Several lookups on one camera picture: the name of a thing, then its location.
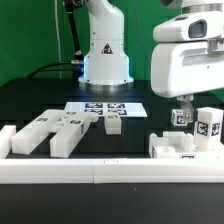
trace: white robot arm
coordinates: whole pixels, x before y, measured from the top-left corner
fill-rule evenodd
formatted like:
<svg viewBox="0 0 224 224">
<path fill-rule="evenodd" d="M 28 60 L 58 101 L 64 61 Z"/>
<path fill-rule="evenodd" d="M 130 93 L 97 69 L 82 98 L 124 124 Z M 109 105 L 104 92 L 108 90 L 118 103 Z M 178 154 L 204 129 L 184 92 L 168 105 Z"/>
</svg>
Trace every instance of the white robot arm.
<svg viewBox="0 0 224 224">
<path fill-rule="evenodd" d="M 223 0 L 160 0 L 168 8 L 185 8 L 190 6 L 200 6 L 209 4 L 221 4 Z"/>
<path fill-rule="evenodd" d="M 84 0 L 90 20 L 90 51 L 84 61 L 81 85 L 116 90 L 133 82 L 124 53 L 124 15 L 108 0 Z"/>
<path fill-rule="evenodd" d="M 183 13 L 154 29 L 155 40 L 163 43 L 152 55 L 153 91 L 189 104 L 194 93 L 223 88 L 224 0 L 160 1 Z"/>
</svg>

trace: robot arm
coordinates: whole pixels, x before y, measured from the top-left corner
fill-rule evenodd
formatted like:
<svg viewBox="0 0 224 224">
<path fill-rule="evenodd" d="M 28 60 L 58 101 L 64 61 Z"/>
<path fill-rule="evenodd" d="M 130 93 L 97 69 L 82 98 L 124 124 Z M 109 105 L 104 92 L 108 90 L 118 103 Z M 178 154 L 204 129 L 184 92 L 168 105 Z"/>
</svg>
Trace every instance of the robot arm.
<svg viewBox="0 0 224 224">
<path fill-rule="evenodd" d="M 200 6 L 208 4 L 221 4 L 223 0 L 160 0 L 168 8 L 185 8 L 190 6 Z"/>
<path fill-rule="evenodd" d="M 224 87 L 224 0 L 161 2 L 167 7 L 189 7 L 190 13 L 154 29 L 154 39 L 163 43 L 152 55 L 152 89 L 162 97 L 178 97 L 187 111 L 186 121 L 192 122 L 193 94 Z"/>
</svg>

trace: printed marker sheet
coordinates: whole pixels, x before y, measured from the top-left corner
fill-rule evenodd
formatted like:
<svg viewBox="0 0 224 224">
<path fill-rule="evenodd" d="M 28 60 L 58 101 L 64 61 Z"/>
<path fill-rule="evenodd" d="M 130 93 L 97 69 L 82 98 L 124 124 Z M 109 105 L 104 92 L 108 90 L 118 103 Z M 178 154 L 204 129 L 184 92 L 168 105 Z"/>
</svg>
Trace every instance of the printed marker sheet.
<svg viewBox="0 0 224 224">
<path fill-rule="evenodd" d="M 102 117 L 106 112 L 114 111 L 121 117 L 147 117 L 141 103 L 68 102 L 64 111 L 71 115 L 75 112 L 95 112 Z"/>
</svg>

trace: green wall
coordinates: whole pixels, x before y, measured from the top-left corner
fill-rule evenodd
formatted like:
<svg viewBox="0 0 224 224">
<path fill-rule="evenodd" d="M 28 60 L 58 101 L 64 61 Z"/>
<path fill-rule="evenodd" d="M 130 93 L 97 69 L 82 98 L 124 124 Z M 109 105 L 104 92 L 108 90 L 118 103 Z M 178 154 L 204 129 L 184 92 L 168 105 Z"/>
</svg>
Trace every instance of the green wall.
<svg viewBox="0 0 224 224">
<path fill-rule="evenodd" d="M 165 9 L 158 0 L 136 0 L 139 28 L 149 63 L 140 42 L 134 0 L 109 0 L 125 15 L 125 52 L 130 57 L 130 73 L 135 79 L 150 79 L 150 60 L 156 43 L 153 28 L 178 14 Z M 43 65 L 58 62 L 54 0 L 0 1 L 0 85 L 10 79 L 25 77 Z M 67 15 L 58 0 L 62 60 L 73 59 L 73 47 Z M 84 6 L 75 11 L 81 47 L 89 49 L 88 12 Z M 47 74 L 59 77 L 58 73 Z"/>
</svg>

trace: black tabletop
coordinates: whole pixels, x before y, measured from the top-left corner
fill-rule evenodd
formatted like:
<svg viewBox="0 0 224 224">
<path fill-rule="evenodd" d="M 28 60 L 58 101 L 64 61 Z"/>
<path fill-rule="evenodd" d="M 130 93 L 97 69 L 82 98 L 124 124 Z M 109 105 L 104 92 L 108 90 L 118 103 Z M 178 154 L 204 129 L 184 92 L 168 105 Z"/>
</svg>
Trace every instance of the black tabletop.
<svg viewBox="0 0 224 224">
<path fill-rule="evenodd" d="M 148 117 L 122 118 L 122 135 L 107 136 L 101 117 L 69 158 L 148 158 L 149 135 L 193 133 L 193 124 L 174 127 L 176 99 L 156 96 L 149 81 L 114 93 L 80 89 L 70 79 L 14 79 L 0 88 L 0 127 L 17 131 L 47 109 L 67 102 L 142 103 Z M 222 108 L 211 93 L 196 94 L 195 108 Z M 49 158 L 49 136 L 29 156 Z M 1 223 L 223 223 L 223 184 L 52 184 L 0 185 Z"/>
</svg>

